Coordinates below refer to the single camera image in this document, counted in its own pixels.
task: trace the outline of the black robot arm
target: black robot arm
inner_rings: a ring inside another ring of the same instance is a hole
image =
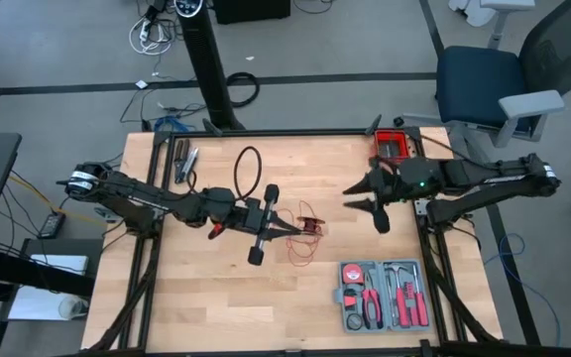
[[[213,239],[226,229],[257,236],[250,249],[248,262],[261,265],[265,241],[292,235],[306,234],[303,230],[285,223],[273,211],[279,200],[275,184],[266,187],[265,208],[256,198],[243,200],[245,207],[237,206],[233,192],[228,188],[205,188],[202,192],[174,193],[114,172],[101,163],[76,166],[65,185],[65,192],[73,199],[100,203],[125,219],[127,229],[141,237],[154,237],[159,232],[160,218],[172,214],[189,227],[198,228],[207,219],[214,224],[208,234]]]
[[[436,194],[459,196],[454,200],[431,199],[426,210],[431,224],[455,221],[464,213],[515,196],[549,196],[561,181],[536,154],[507,162],[478,164],[469,160],[412,158],[400,165],[373,158],[372,170],[344,194],[373,192],[374,200],[346,202],[351,208],[371,212],[379,232],[390,230],[384,206],[409,199],[431,199]]]

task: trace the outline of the tape measure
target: tape measure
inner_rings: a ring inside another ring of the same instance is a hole
[[[343,267],[343,284],[363,284],[363,270],[358,264]]]

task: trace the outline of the red wire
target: red wire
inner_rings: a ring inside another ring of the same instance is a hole
[[[302,214],[303,209],[302,209],[302,206],[301,206],[302,203],[304,203],[304,204],[309,208],[310,212],[312,213],[312,216],[313,216],[315,219],[318,219],[318,218],[316,217],[316,214],[314,213],[314,210],[312,209],[312,206],[311,206],[309,203],[305,202],[304,200],[301,200],[301,201],[298,203],[299,216],[303,216],[303,214]],[[292,213],[292,211],[289,210],[289,209],[286,209],[286,208],[280,209],[280,211],[287,211],[287,212],[289,212],[289,214],[290,214],[290,216],[291,216],[291,218],[292,218],[292,225],[294,225],[294,214]],[[296,224],[296,227],[300,229],[300,225],[301,225],[301,222],[299,221],[299,222]],[[317,235],[314,235],[314,236],[313,236],[313,239],[312,239],[311,241],[297,240],[297,239],[294,239],[294,238],[292,238],[292,237],[286,237],[286,238],[285,238],[285,246],[287,247],[287,258],[289,259],[289,262],[290,262],[293,266],[298,267],[298,268],[302,268],[302,267],[306,267],[306,266],[308,266],[310,263],[312,263],[312,261],[314,260],[314,253],[316,252],[316,249],[318,248],[318,243],[320,242],[321,236],[323,235],[323,230],[322,230],[322,228],[321,228],[320,226],[317,226],[317,227],[316,227],[316,234],[317,234]],[[301,245],[306,246],[306,247],[309,249],[309,254],[307,254],[307,255],[302,255],[302,254],[296,252],[296,249],[294,249],[294,244],[293,244],[293,243],[298,243],[298,244],[301,244]],[[296,255],[296,257],[298,257],[299,259],[305,259],[306,261],[305,261],[304,263],[295,263],[295,262],[292,260],[292,254]]]

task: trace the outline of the wooden tabletop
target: wooden tabletop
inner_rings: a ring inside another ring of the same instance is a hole
[[[422,128],[421,132],[448,144],[444,129]],[[152,142],[152,134],[130,134],[121,171],[145,181]],[[193,229],[166,218],[147,351],[412,347],[424,338],[437,345],[434,327],[425,332],[346,333],[341,308],[332,297],[338,287],[340,261],[422,261],[410,203],[394,203],[386,208],[391,232],[384,235],[376,231],[370,214],[342,205],[343,201],[362,198],[345,197],[341,192],[368,171],[372,144],[373,139],[365,136],[191,139],[191,146],[199,148],[195,166],[198,190],[206,186],[232,188],[235,159],[243,148],[252,145],[263,159],[262,179],[253,196],[262,198],[266,185],[276,183],[281,191],[277,210],[289,209],[298,215],[303,199],[327,223],[311,264],[295,267],[288,257],[286,239],[277,239],[266,243],[264,264],[255,267],[246,261],[254,236],[226,231],[211,241],[207,239],[210,223]],[[423,145],[430,158],[452,157],[449,151],[428,141]],[[162,180],[165,152],[162,148],[157,184]],[[253,184],[256,170],[253,155],[242,160],[242,192]],[[171,190],[184,192],[186,186],[172,184]],[[304,215],[310,213],[303,208]],[[280,216],[289,217],[285,212]],[[473,231],[467,222],[456,226]],[[112,232],[106,243],[123,232],[123,228]],[[446,242],[460,298],[490,333],[501,337],[475,240],[450,231]],[[96,342],[122,307],[134,246],[135,238],[126,236],[103,253],[82,347]],[[295,248],[301,254],[307,252],[305,246]],[[295,264],[304,262],[296,256],[291,260]],[[444,296],[442,300],[449,335],[454,336],[449,306]],[[138,307],[134,314],[134,342],[140,312]]]

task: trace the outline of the tool kit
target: tool kit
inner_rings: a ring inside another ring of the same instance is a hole
[[[334,299],[347,332],[424,331],[428,301],[417,260],[350,261],[339,265]]]

